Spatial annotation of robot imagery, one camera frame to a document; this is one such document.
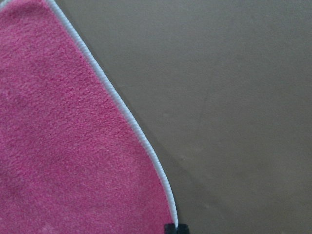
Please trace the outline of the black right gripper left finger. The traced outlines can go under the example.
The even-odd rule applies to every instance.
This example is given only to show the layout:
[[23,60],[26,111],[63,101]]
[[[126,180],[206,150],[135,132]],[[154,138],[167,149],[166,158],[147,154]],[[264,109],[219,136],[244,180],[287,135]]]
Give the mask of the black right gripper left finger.
[[164,225],[164,234],[176,234],[176,226],[174,223]]

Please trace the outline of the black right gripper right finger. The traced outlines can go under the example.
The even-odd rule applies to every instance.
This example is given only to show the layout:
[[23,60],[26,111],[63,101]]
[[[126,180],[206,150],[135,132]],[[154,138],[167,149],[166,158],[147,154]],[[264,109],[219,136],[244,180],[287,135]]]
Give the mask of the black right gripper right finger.
[[189,226],[187,224],[179,223],[178,234],[189,234]]

